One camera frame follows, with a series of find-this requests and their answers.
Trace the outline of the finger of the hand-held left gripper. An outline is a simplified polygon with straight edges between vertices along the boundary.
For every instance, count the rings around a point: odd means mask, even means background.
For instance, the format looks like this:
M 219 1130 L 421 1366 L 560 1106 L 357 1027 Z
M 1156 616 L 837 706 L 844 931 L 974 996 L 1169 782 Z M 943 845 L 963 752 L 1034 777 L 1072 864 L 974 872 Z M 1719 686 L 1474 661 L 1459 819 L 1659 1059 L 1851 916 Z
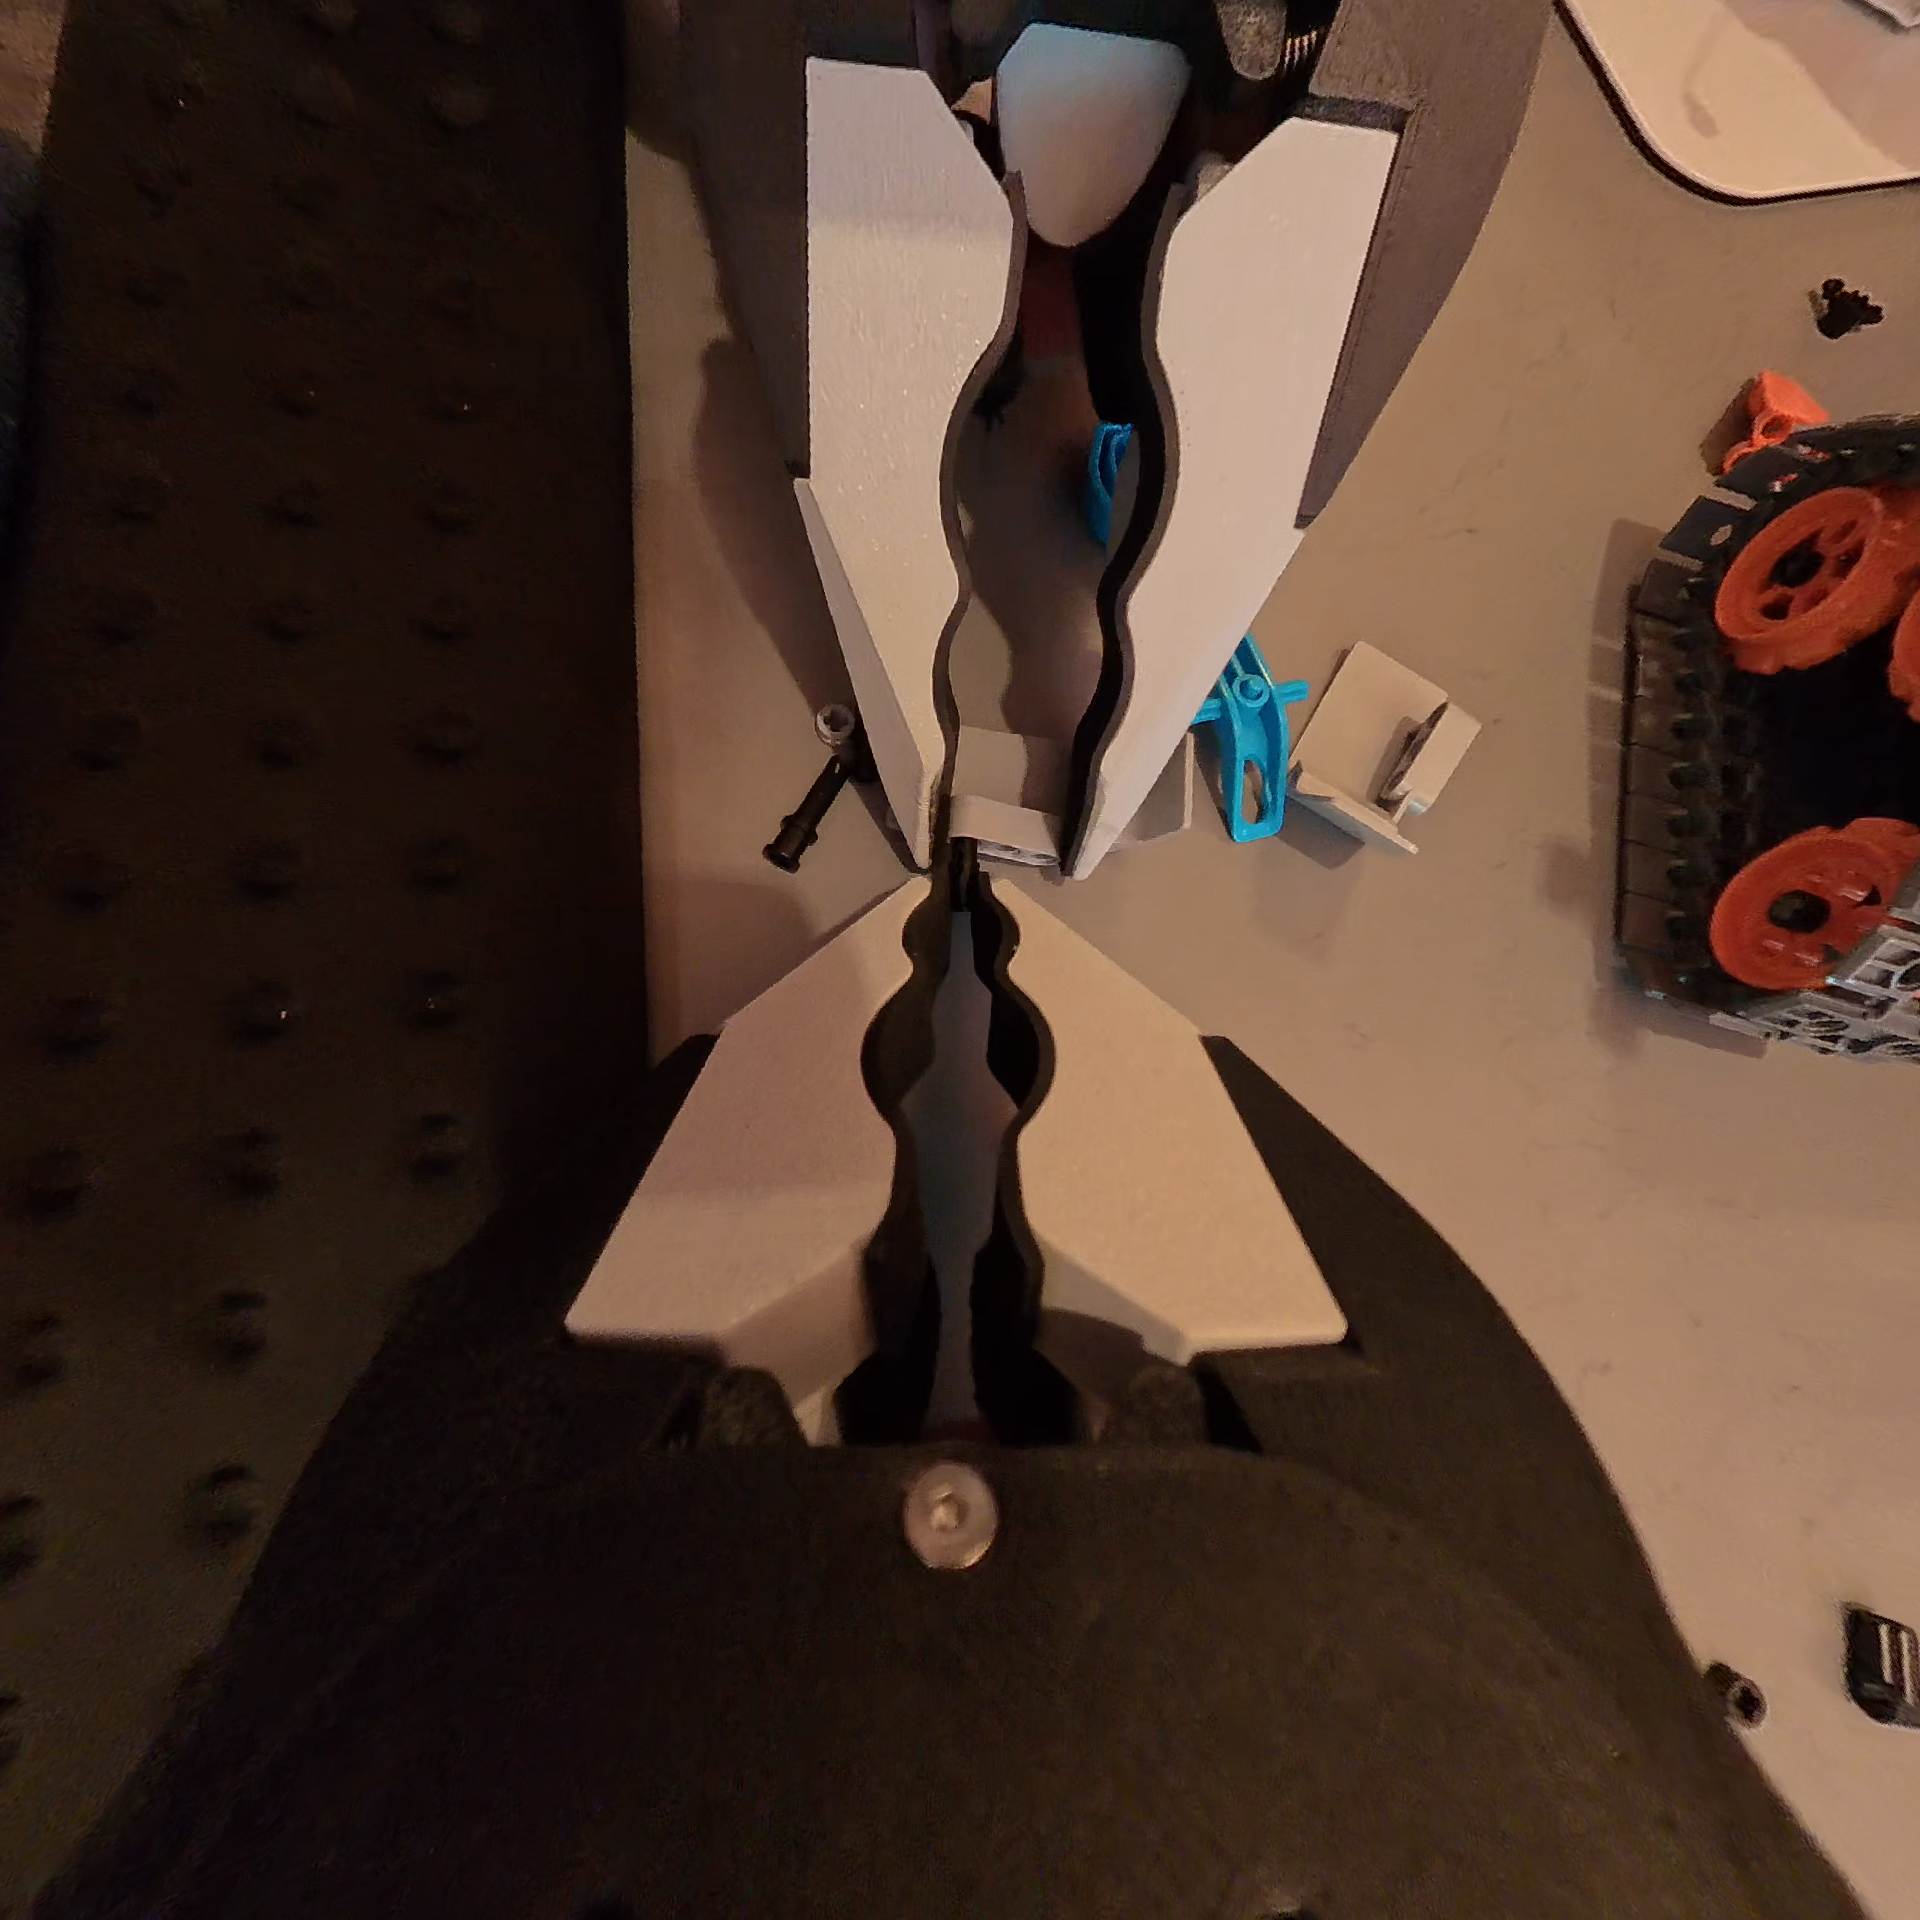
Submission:
M 1300 547 L 1300 509 L 1355 326 L 1396 125 L 1282 124 L 1194 170 L 1140 278 L 1146 403 L 1120 464 L 1061 872 L 1094 878 Z
M 919 68 L 807 61 L 795 503 L 912 870 L 943 833 L 948 644 L 970 602 L 956 428 L 1016 328 L 1026 186 Z

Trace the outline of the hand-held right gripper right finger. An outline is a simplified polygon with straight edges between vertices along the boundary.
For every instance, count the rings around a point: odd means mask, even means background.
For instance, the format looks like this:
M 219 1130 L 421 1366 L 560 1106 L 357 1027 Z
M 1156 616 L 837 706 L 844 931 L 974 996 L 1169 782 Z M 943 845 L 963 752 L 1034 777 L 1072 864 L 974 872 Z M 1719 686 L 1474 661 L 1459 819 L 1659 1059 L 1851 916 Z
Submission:
M 1200 1442 L 1194 1362 L 1318 1354 L 1347 1317 L 1209 1042 L 1012 880 L 970 880 L 990 1069 L 1012 1104 L 970 1264 L 970 1392 L 1000 1442 Z

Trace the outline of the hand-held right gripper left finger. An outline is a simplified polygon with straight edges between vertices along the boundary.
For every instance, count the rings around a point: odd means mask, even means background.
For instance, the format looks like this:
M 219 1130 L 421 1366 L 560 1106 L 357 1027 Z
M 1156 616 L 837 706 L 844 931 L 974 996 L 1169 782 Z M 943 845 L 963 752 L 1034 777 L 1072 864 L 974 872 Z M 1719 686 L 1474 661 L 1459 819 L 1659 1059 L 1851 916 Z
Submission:
M 943 1308 L 906 1106 L 948 924 L 912 878 L 723 1022 L 567 1336 L 767 1371 L 853 1442 L 922 1433 Z

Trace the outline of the grey curved panel assembly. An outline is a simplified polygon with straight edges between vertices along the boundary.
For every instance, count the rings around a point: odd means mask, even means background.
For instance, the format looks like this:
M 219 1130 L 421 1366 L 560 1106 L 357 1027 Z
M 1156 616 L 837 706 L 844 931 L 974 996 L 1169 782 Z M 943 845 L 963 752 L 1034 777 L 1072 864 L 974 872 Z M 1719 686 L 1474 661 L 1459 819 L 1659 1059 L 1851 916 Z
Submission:
M 1448 792 L 1474 740 L 1480 718 L 1439 686 L 1355 644 L 1293 740 L 1288 796 L 1364 845 L 1418 853 L 1409 833 Z
M 1072 742 L 1044 735 L 956 731 L 948 782 L 948 836 L 1022 870 L 1061 870 L 1061 813 L 1072 796 Z M 1185 833 L 1194 813 L 1194 742 L 1163 762 L 1111 851 Z

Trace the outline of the teal separator tool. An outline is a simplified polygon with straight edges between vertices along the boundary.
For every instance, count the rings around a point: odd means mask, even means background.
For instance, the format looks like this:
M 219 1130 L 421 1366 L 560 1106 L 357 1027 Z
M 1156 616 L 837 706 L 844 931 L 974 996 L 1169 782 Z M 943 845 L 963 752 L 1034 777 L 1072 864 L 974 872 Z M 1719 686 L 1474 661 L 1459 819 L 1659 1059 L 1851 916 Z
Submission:
M 1085 469 L 1090 534 L 1113 547 L 1113 503 L 1131 503 L 1131 428 L 1098 423 Z M 1216 740 L 1216 796 L 1236 845 L 1270 843 L 1288 825 L 1289 706 L 1310 698 L 1302 679 L 1282 686 L 1253 634 L 1220 671 L 1185 735 Z

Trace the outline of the dark grey track link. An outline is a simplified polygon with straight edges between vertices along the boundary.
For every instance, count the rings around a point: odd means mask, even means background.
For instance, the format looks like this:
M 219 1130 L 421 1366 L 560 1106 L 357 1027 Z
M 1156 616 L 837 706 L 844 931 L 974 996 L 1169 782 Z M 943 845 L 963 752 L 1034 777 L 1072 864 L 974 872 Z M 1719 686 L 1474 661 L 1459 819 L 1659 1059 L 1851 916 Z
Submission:
M 1920 1728 L 1920 1631 L 1868 1605 L 1845 1605 L 1845 1686 L 1880 1728 Z

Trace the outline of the orange wedge panel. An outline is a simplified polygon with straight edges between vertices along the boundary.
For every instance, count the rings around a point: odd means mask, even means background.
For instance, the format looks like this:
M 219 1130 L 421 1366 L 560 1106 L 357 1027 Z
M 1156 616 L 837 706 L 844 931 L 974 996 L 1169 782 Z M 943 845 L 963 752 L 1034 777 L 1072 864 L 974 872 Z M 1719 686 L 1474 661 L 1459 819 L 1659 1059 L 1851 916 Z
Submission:
M 1828 423 L 1828 410 L 1791 372 L 1755 372 L 1698 441 L 1708 473 Z

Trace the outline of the grey orange tracked toy robot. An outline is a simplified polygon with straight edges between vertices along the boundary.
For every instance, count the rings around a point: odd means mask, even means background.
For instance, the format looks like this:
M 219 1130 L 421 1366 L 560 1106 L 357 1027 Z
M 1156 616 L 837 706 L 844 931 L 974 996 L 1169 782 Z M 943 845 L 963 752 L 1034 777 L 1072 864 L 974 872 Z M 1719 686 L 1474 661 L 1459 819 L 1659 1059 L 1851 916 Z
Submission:
M 1646 999 L 1920 1059 L 1920 423 L 1738 454 L 1622 625 L 1615 953 Z

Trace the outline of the black perforated chair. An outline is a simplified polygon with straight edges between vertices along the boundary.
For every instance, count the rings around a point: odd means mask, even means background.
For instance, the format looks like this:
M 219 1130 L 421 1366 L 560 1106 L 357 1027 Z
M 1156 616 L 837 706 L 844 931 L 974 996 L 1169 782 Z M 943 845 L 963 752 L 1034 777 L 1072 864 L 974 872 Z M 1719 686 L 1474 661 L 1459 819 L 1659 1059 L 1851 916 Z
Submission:
M 5 575 L 5 1918 L 645 1059 L 621 4 L 73 4 Z

